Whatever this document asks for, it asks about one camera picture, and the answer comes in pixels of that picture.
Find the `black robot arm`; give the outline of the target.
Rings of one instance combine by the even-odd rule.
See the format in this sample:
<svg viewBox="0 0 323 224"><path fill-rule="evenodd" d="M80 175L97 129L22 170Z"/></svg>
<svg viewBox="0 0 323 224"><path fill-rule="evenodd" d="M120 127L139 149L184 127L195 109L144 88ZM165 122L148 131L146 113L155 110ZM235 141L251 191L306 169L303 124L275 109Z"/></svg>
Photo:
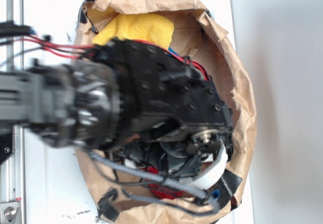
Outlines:
<svg viewBox="0 0 323 224"><path fill-rule="evenodd" d="M233 154L232 110L206 70L149 42L80 47L73 65L1 73L1 133L107 151L126 167L209 189Z"/></svg>

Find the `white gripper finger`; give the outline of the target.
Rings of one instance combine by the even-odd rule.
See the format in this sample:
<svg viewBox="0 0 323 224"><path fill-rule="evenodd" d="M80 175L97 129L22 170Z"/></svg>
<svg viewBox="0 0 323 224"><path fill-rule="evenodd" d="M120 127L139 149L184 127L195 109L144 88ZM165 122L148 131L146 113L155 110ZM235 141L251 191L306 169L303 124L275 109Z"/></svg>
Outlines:
<svg viewBox="0 0 323 224"><path fill-rule="evenodd" d="M181 178L180 183L201 190L208 190L214 184L216 184L223 175L226 169L227 161L228 154L226 152L224 143L221 141L219 152L213 163L198 176Z"/></svg>

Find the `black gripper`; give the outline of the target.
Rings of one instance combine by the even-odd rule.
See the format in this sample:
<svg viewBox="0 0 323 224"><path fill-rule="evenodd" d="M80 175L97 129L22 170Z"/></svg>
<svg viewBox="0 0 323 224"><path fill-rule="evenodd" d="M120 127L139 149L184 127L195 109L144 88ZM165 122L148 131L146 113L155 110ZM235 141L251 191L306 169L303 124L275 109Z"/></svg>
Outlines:
<svg viewBox="0 0 323 224"><path fill-rule="evenodd" d="M121 102L114 110L117 127L101 150L176 180L211 165L221 141L230 160L232 111L201 66L145 42L114 39L95 48L95 60L112 70Z"/></svg>

